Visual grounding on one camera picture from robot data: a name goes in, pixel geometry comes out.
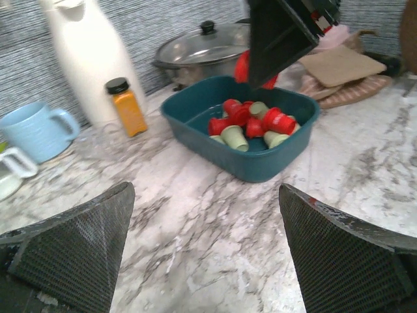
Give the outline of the blue mug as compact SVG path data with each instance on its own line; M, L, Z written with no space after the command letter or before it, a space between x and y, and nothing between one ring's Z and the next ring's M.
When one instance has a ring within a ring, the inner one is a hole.
M3 116L1 133L9 144L41 164L65 151L80 134L80 127L67 111L33 102Z

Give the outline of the steel pot with lid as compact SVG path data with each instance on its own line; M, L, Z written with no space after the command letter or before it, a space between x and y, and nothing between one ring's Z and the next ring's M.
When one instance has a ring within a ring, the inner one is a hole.
M214 76L234 76L237 59L249 49L249 39L248 23L207 20L199 29L162 44L152 65L165 71L180 89Z

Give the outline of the teal storage basket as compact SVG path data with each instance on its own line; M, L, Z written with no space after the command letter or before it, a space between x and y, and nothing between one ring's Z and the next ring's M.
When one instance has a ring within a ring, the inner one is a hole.
M269 149L261 138L249 140L247 152L237 151L209 137L211 118L220 118L222 104L230 99L264 102L292 115L300 129L282 144ZM200 81L165 100L161 107L174 137L236 178L250 182L265 182L284 170L308 146L314 122L320 114L318 103L306 95L281 88L254 90L237 83L230 76L216 76Z

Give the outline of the red capsule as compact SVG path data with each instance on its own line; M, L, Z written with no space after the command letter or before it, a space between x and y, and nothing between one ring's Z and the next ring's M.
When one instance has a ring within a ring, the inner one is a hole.
M223 112L227 115L228 118L237 122L240 115L240 110L242 109L242 104L235 99L228 99L223 103Z
M263 137L265 131L262 126L262 122L259 119L250 117L246 123L245 136L249 139Z
M233 122L229 118L211 118L208 122L209 136L220 136L222 131L231 126Z
M279 108L269 109L261 120L264 131L273 131L279 134L291 135L296 126L296 121L285 115Z

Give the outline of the orange spice bottle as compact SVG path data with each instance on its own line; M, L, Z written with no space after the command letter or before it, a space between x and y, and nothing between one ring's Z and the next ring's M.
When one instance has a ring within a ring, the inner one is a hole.
M134 92L128 80L123 77L114 78L105 84L108 95L112 98L119 119L128 137L134 137L148 130Z

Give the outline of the red capsule cluster four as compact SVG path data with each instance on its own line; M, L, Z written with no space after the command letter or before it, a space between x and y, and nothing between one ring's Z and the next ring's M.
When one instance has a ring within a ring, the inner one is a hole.
M232 122L234 125L240 126L240 127L244 127L246 125L246 123L248 122L249 118L251 117L250 111L249 111L249 107L242 105L242 109L240 110L240 115L239 115L239 119L237 122L233 121Z

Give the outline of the green capsule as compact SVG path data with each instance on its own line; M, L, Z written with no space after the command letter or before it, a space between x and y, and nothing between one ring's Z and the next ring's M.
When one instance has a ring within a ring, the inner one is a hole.
M266 131L263 135L263 139L269 149L277 147L281 143L283 143L286 139L288 139L290 135L287 134L280 134L273 131Z
M252 117L262 121L270 108L264 102L254 102L250 105L249 111Z
M218 143L221 143L221 144L225 145L224 140L223 140L223 139L222 139L222 137L221 137L221 136L219 136L219 135L210 136L210 138L211 138L212 140L215 140L215 141L216 141L216 142L218 142Z
M232 149L242 152L247 152L249 150L249 144L243 135L243 130L240 126L228 126L222 130L220 136L225 144Z

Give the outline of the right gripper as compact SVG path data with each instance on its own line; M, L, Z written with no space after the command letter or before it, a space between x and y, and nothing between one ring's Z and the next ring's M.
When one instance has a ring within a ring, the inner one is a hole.
M248 84L260 88L312 51L340 22L341 1L248 1L250 60Z

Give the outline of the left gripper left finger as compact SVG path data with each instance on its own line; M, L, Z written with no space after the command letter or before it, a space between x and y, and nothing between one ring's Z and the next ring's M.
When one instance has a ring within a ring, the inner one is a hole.
M109 312L134 200L123 182L1 234L1 311Z

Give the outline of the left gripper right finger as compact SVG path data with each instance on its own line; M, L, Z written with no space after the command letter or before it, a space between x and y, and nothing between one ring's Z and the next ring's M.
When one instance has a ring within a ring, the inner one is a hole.
M279 204L307 312L416 311L416 238L288 184Z

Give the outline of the red capsule cluster one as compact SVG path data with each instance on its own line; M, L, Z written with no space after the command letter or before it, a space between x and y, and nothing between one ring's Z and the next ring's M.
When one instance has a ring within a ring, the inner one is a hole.
M250 62L250 51L246 50L237 59L234 69L234 79L237 83L248 83L249 74L249 62ZM275 87L275 84L279 78L279 75L275 75L273 78L264 83L261 87L263 89L271 90Z

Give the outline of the green lid cup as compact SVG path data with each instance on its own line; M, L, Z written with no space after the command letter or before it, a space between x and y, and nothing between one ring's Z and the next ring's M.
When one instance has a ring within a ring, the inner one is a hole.
M1 200L15 193L25 179L38 173L37 164L18 147L1 152Z

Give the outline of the red capsule top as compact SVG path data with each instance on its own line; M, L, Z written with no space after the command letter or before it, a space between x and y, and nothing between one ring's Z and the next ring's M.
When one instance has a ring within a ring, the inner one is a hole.
M279 134L291 135L296 126L296 121L285 115L279 108L269 109L261 120L264 131L273 131Z

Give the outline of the white thermos jug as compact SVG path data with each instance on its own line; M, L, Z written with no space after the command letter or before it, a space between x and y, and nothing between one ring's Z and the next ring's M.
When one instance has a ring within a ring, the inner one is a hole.
M133 62L97 1L41 1L62 71L88 122L120 123L105 84L126 78L140 105L147 100Z

